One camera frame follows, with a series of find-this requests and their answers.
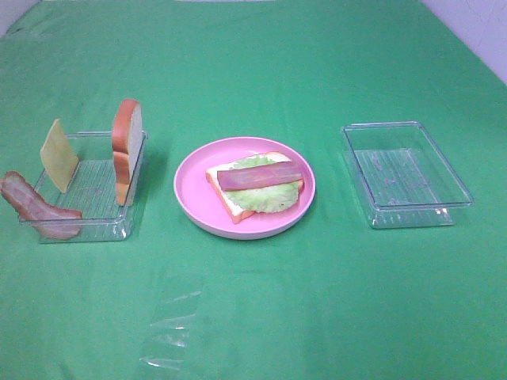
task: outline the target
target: toast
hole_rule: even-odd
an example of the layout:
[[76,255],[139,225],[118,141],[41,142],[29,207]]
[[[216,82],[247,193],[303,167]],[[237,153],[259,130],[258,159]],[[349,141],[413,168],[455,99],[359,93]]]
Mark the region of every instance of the toast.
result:
[[[284,162],[284,161],[291,161],[289,157],[287,157],[285,154],[282,154],[280,152],[268,152],[265,154],[254,154],[252,156],[248,156],[246,158],[254,158],[254,157],[267,157],[270,160],[273,160],[274,162]],[[234,224],[240,223],[243,219],[249,218],[253,214],[256,213],[256,211],[253,210],[245,210],[236,203],[234,203],[229,197],[227,197],[226,193],[221,189],[218,178],[217,178],[217,172],[220,170],[230,170],[234,168],[234,164],[237,161],[228,162],[227,164],[217,165],[213,166],[212,168],[209,168],[206,170],[206,179],[211,184],[213,189],[215,190],[216,195],[219,197],[220,201],[222,202],[223,207],[229,214],[229,216],[232,219],[232,222]],[[299,180],[299,192],[303,190],[303,180]]]
[[141,104],[125,99],[112,127],[112,161],[116,174],[116,202],[124,205],[143,141]]

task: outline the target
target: green fabric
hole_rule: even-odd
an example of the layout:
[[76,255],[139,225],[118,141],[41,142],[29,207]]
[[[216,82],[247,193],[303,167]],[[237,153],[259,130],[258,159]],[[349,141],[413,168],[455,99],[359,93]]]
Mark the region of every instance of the green fabric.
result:
[[[110,130],[125,97],[150,133],[128,240],[40,245],[0,202],[0,378],[134,378],[166,278],[189,273],[180,378],[507,378],[507,88],[421,3],[40,2],[0,39],[0,173],[35,183],[54,118]],[[366,223],[339,128],[394,120],[475,196],[455,226]],[[174,196],[191,151],[236,135],[313,166],[310,210],[275,237],[216,237]]]

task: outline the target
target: yellow cheese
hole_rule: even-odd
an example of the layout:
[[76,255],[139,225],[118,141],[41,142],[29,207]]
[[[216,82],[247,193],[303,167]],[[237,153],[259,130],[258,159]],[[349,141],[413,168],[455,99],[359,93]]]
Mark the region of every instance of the yellow cheese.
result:
[[53,122],[46,141],[40,148],[40,159],[55,186],[61,192],[67,192],[79,158],[63,133],[59,119]]

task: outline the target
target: clear plastic container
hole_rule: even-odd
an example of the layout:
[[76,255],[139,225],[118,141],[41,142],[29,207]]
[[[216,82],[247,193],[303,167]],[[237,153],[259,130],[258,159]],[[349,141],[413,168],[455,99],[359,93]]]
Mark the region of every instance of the clear plastic container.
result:
[[342,128],[350,172],[373,228],[448,226],[473,204],[424,126],[416,121]]
[[40,243],[77,241],[119,241],[127,238],[134,225],[135,190],[142,168],[143,153],[148,135],[143,131],[139,158],[135,164],[132,182],[125,206],[116,203],[116,175],[112,163],[111,132],[79,132],[67,135],[74,152],[79,157],[76,169],[66,193],[61,193],[44,170],[34,186],[46,202],[61,208],[82,212],[81,219],[26,220],[19,218],[22,226],[37,227],[77,226],[79,233],[67,240],[59,240],[38,234]]

